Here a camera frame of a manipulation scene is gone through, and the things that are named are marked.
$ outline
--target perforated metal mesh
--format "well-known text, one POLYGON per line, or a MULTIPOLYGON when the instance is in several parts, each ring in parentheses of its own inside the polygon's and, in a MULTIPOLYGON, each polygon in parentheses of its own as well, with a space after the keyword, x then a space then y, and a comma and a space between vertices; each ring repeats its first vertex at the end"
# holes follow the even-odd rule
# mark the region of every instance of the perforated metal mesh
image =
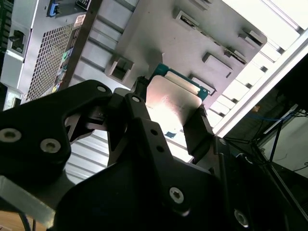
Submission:
POLYGON ((70 24, 44 33, 27 101, 41 97, 53 86, 72 28, 70 24))

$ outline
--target wire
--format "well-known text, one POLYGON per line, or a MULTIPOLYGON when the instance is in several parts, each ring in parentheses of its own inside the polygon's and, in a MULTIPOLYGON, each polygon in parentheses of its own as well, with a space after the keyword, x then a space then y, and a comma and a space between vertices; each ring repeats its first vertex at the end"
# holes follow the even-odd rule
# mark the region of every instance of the wire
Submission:
POLYGON ((36 231, 36 229, 37 229, 37 221, 33 220, 33 222, 32 222, 32 231, 36 231))
POLYGON ((302 170, 304 168, 307 168, 308 167, 308 162, 305 162, 304 165, 305 165, 305 167, 301 167, 299 169, 293 170, 293 172, 296 172, 296 171, 302 170))
POLYGON ((25 231, 31 231, 29 221, 28 221, 27 217, 25 216, 25 214, 24 213, 18 213, 18 215, 20 216, 20 219, 23 222, 25 231))
POLYGON ((251 139, 251 141, 253 141, 253 140, 257 137, 258 133, 261 131, 261 128, 262 128, 263 123, 264 123, 264 120, 262 120, 262 122, 261 122, 261 124, 260 124, 260 127, 259 127, 259 129, 258 129, 258 131, 255 133, 255 135, 253 136, 253 138, 251 139))

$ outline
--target sticker label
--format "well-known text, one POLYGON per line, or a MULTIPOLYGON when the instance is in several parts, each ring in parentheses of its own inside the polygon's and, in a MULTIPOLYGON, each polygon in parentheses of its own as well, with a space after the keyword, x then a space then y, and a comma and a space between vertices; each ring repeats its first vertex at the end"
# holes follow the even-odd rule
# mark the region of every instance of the sticker label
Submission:
POLYGON ((78 26, 81 26, 83 24, 83 22, 85 21, 85 18, 86 18, 85 14, 78 16, 76 21, 75 21, 74 28, 78 27, 78 26))

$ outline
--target reflective metal surface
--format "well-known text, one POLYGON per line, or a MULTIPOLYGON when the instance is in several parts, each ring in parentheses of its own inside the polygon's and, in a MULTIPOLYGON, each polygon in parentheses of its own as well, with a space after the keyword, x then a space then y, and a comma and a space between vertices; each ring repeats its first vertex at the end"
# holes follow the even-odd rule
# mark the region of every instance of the reflective metal surface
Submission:
POLYGON ((153 77, 147 88, 148 112, 164 134, 178 133, 201 103, 198 96, 163 76, 153 77))
POLYGON ((55 211, 4 176, 0 176, 0 197, 45 227, 53 226, 55 211))

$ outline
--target blue connector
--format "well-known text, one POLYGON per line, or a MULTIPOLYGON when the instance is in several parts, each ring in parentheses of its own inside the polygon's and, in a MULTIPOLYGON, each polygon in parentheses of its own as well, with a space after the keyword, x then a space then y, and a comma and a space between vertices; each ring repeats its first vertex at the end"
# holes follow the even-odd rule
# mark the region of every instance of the blue connector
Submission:
POLYGON ((47 16, 48 17, 54 17, 57 14, 57 8, 58 8, 59 4, 55 2, 55 0, 52 0, 48 12, 47 12, 47 16))

